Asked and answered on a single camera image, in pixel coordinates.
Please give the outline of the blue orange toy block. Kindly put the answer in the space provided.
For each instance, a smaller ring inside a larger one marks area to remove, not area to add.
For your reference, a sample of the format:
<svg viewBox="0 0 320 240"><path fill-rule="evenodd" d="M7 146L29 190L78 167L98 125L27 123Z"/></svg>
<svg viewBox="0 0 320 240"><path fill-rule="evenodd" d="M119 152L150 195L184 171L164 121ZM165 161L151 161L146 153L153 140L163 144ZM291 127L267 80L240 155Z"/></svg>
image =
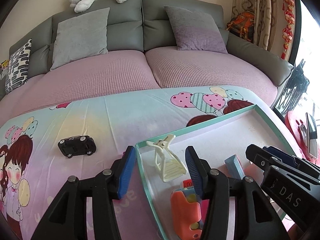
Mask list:
<svg viewBox="0 0 320 240"><path fill-rule="evenodd" d="M200 239L202 215L200 201L193 187L172 192L170 196L172 224L179 239Z"/></svg>
<svg viewBox="0 0 320 240"><path fill-rule="evenodd" d="M225 165L232 178L242 180L245 177L245 173L237 155L232 155L225 159Z"/></svg>

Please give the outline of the white hair claw clip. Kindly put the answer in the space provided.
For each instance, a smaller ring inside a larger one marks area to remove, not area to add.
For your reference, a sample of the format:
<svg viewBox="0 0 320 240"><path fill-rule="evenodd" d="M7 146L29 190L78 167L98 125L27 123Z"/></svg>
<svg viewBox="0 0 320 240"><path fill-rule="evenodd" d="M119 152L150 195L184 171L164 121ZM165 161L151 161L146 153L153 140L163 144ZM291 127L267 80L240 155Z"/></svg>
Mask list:
<svg viewBox="0 0 320 240"><path fill-rule="evenodd" d="M154 148L154 165L164 183L170 182L188 173L180 158L172 152L170 145L176 135L169 134L157 142L147 141L146 145Z"/></svg>

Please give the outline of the black toy car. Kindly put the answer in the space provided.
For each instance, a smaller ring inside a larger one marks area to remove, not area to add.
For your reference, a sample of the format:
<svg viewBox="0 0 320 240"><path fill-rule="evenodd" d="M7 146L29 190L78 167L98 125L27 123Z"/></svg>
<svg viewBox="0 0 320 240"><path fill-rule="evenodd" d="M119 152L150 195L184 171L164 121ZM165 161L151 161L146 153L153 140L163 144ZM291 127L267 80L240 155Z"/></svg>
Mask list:
<svg viewBox="0 0 320 240"><path fill-rule="evenodd" d="M97 150L94 139L89 135L61 139L57 145L61 153L67 158L78 155L92 155Z"/></svg>

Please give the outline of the orange bag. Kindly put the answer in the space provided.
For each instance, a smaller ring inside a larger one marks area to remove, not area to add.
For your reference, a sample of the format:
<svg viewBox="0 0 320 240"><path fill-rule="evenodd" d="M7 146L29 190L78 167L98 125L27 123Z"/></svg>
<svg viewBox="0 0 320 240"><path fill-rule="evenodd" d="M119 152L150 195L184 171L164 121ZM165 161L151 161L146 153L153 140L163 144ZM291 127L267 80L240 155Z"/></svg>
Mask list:
<svg viewBox="0 0 320 240"><path fill-rule="evenodd" d="M254 19L253 12L244 11L227 23L226 30L248 42L253 42Z"/></svg>

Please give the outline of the books and white rack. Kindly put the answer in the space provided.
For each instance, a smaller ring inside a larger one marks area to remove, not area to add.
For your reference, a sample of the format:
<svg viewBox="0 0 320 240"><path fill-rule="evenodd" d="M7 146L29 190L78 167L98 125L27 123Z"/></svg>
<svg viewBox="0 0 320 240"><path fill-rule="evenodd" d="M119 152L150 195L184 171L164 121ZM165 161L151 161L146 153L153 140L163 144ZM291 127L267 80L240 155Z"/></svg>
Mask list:
<svg viewBox="0 0 320 240"><path fill-rule="evenodd" d="M9 60L5 60L0 64L0 79L3 79L8 73Z"/></svg>

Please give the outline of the light grey cushion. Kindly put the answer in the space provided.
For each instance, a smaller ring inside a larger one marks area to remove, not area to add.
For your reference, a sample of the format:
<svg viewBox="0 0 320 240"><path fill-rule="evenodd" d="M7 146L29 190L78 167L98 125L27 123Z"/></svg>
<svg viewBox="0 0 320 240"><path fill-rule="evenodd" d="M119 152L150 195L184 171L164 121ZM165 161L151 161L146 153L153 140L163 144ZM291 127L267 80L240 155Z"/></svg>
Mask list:
<svg viewBox="0 0 320 240"><path fill-rule="evenodd" d="M110 9L75 16L57 25L51 70L70 62L108 53L107 22Z"/></svg>

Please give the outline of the teal shallow cardboard tray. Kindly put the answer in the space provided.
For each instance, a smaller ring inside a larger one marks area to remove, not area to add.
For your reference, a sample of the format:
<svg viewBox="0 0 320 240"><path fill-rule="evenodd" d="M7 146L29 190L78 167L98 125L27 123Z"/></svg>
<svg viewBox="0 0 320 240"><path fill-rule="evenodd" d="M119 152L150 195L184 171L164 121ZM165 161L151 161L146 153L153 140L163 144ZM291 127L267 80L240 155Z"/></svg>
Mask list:
<svg viewBox="0 0 320 240"><path fill-rule="evenodd" d="M300 153L291 133L274 112L267 112L258 105L179 129L173 134L176 137L170 149L181 161L185 161L185 149L193 146L198 156L208 161L212 168L227 173L225 159L235 154L242 168L249 169L249 175L258 182L262 181L262 171L250 166L245 156L247 146L274 146L291 155ZM159 234L163 239L177 239L172 224L170 195L190 176L186 174L164 183L155 168L154 155L155 149L146 141L136 144L139 173Z"/></svg>

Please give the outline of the grey sofa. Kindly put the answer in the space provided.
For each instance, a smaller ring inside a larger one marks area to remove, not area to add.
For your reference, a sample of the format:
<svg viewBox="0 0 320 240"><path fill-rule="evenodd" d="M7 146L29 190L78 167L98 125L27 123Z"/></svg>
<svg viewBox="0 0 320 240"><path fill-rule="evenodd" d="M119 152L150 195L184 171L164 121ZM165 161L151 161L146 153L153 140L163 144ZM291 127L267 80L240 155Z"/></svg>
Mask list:
<svg viewBox="0 0 320 240"><path fill-rule="evenodd" d="M227 53L178 50L165 5L210 14ZM10 48L32 41L28 81L1 91L1 123L60 103L157 88L231 85L247 88L272 105L293 67L277 55L228 32L223 8L198 0L99 0L92 11L109 8L108 53L52 69L60 22L75 17L67 9L36 26Z"/></svg>

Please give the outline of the purple grey cushion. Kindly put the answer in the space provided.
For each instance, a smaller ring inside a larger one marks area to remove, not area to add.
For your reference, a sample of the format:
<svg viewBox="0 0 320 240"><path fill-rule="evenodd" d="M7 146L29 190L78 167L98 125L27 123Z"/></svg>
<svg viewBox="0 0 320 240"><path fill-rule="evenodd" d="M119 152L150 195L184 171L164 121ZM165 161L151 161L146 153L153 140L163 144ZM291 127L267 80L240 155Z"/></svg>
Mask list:
<svg viewBox="0 0 320 240"><path fill-rule="evenodd" d="M221 33L210 14L188 9L164 7L178 50L204 50L227 53Z"/></svg>

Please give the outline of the red glue bottle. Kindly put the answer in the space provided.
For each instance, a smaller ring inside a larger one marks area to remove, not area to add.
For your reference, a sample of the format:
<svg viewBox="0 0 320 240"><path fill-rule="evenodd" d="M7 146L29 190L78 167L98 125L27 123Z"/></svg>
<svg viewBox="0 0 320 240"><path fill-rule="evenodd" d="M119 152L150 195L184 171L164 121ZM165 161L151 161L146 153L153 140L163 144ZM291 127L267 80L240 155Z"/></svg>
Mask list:
<svg viewBox="0 0 320 240"><path fill-rule="evenodd" d="M186 179L181 183L183 188L193 187L193 182L191 179Z"/></svg>

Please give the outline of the patterned beige curtain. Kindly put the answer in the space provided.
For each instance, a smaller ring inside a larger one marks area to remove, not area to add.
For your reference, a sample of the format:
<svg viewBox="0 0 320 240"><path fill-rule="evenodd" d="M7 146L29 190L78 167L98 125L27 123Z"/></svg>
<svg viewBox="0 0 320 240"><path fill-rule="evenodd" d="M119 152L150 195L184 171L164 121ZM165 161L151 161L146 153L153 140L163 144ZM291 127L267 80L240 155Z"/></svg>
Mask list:
<svg viewBox="0 0 320 240"><path fill-rule="evenodd" d="M251 11L254 14L253 43L270 51L277 25L278 0L233 0L232 16Z"/></svg>

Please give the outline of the cartoon print pink blanket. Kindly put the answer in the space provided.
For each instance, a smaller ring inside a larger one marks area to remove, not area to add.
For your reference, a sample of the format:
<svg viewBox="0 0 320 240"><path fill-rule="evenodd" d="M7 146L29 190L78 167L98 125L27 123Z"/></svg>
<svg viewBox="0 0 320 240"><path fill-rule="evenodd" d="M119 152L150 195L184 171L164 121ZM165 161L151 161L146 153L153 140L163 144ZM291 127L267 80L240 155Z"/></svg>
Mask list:
<svg viewBox="0 0 320 240"><path fill-rule="evenodd" d="M199 239L208 201L185 185L185 149L227 176L239 163L257 184L247 146L302 152L269 106L235 86L140 90L32 111L1 127L1 239L108 239L105 180L121 239Z"/></svg>

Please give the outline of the black white patterned cushion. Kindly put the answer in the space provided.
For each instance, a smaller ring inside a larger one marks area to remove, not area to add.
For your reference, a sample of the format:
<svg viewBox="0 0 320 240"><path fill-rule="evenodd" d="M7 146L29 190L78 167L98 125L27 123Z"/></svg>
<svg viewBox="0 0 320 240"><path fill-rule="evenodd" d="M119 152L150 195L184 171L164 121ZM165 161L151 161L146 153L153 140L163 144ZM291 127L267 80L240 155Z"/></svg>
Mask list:
<svg viewBox="0 0 320 240"><path fill-rule="evenodd" d="M5 78L5 92L9 94L28 80L29 57L32 39L16 50L9 60L9 69Z"/></svg>

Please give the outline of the phone on white stand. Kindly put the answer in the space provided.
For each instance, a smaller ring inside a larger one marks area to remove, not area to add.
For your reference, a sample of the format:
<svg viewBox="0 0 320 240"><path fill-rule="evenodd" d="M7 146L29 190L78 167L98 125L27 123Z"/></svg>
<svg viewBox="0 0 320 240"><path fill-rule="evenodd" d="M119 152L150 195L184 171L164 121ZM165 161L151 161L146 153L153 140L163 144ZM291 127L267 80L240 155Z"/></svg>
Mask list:
<svg viewBox="0 0 320 240"><path fill-rule="evenodd" d="M299 132L306 146L306 156L311 160L318 159L318 145L317 145L317 127L315 119L309 113L305 114L305 122L300 121Z"/></svg>

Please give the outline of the red hanging ornament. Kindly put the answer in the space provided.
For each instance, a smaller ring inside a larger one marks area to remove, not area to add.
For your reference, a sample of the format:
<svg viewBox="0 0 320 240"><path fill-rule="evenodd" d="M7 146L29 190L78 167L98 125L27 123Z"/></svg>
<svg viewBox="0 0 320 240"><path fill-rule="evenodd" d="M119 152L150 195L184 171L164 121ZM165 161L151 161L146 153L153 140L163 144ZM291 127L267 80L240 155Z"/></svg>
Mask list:
<svg viewBox="0 0 320 240"><path fill-rule="evenodd" d="M286 21L285 28L282 30L283 52L281 58L288 59L288 53L293 42L293 33L295 27L295 0L283 0L284 19Z"/></svg>

